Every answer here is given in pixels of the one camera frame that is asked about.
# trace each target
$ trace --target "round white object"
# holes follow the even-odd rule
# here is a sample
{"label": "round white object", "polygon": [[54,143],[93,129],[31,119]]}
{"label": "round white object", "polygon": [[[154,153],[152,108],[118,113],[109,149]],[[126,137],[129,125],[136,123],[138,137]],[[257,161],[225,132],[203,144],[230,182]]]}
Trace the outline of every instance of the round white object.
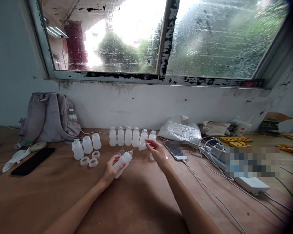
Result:
{"label": "round white object", "polygon": [[31,147],[29,147],[29,151],[37,152],[37,151],[43,149],[46,146],[47,146],[46,142],[38,142],[38,143],[32,145]]}
{"label": "round white object", "polygon": [[100,152],[99,151],[94,151],[92,153],[92,158],[98,158],[98,157],[100,157]]}
{"label": "round white object", "polygon": [[96,165],[98,165],[98,160],[96,158],[90,159],[89,167],[95,167]]}
{"label": "round white object", "polygon": [[86,157],[83,157],[80,160],[80,165],[82,165],[82,166],[86,166],[88,163],[89,163],[89,158],[87,156]]}

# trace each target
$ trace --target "phone screen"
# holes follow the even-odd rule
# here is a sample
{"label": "phone screen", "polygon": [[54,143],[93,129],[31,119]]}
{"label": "phone screen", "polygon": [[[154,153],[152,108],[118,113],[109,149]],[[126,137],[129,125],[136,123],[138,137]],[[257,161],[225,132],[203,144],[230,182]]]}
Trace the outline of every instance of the phone screen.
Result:
{"label": "phone screen", "polygon": [[11,172],[13,176],[26,176],[55,151],[55,148],[43,148]]}

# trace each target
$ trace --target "glass pane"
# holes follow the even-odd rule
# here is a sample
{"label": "glass pane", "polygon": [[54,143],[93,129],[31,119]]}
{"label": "glass pane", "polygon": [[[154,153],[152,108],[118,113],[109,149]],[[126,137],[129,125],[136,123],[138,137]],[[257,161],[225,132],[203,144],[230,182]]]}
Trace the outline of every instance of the glass pane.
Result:
{"label": "glass pane", "polygon": [[167,74],[252,78],[287,12],[279,0],[181,0]]}
{"label": "glass pane", "polygon": [[155,73],[166,0],[41,2],[57,70]]}

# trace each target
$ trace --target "white plastic bag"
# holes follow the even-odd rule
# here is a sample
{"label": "white plastic bag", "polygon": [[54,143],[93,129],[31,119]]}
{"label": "white plastic bag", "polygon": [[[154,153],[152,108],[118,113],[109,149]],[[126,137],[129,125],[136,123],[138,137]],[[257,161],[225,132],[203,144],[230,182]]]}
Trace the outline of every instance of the white plastic bag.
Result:
{"label": "white plastic bag", "polygon": [[19,164],[20,160],[30,154],[29,148],[27,150],[17,151],[13,157],[3,166],[2,173],[10,169],[15,163]]}
{"label": "white plastic bag", "polygon": [[191,127],[196,126],[196,124],[188,123],[188,118],[183,115],[168,118],[157,135],[170,140],[189,141],[190,143],[198,144],[201,140],[201,132],[198,127]]}

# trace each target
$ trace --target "white cloth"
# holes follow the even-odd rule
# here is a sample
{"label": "white cloth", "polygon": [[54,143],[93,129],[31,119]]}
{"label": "white cloth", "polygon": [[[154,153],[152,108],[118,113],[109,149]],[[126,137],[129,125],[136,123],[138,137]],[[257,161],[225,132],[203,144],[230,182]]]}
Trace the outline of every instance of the white cloth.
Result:
{"label": "white cloth", "polygon": [[15,163],[19,164],[20,160],[25,158],[28,154],[30,154],[29,148],[27,150],[19,150],[17,151],[13,157],[8,161],[6,164],[4,164],[2,173],[6,172],[8,169],[10,169]]}

